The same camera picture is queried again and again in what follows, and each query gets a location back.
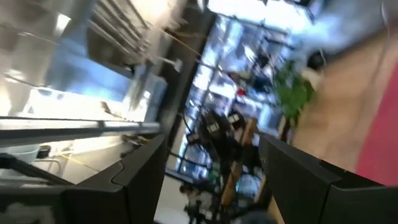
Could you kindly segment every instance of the red carpet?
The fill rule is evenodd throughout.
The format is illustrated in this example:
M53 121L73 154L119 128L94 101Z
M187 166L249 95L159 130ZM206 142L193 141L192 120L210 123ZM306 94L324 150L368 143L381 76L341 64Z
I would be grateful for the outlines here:
M384 185L398 185L398 66L365 139L357 174Z

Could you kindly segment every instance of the white wall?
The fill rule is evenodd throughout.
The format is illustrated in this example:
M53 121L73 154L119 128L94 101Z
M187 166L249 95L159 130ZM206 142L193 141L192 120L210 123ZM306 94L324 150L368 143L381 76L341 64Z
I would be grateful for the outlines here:
M162 191L157 204L155 220L163 224L187 224L188 215L183 212L188 203L185 196L180 194L181 183L170 177L164 177Z

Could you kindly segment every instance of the green plant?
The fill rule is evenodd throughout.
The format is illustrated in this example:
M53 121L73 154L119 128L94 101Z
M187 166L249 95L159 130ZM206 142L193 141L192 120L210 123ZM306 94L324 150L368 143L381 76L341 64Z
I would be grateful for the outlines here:
M273 77L274 106L280 108L290 125L295 126L303 107L312 99L315 90L311 83L287 62Z

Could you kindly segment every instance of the metal shelf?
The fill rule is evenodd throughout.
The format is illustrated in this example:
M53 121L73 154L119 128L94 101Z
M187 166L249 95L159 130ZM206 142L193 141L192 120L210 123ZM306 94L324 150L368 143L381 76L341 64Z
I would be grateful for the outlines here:
M19 126L19 128L4 127L4 125L7 126L10 123L14 123L12 126ZM37 127L37 124L40 123L44 124L39 125L43 126L43 128ZM153 134L159 133L160 124L127 121L0 117L0 128L0 147L10 147L122 134Z

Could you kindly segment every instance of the red object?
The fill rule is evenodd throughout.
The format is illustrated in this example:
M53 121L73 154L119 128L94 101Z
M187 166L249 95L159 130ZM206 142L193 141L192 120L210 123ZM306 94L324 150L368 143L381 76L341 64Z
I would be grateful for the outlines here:
M239 90L236 92L236 94L237 94L238 96L246 96L246 91L244 91L244 90L242 90L242 89L239 89Z
M384 185L398 185L398 64L358 158L357 174Z

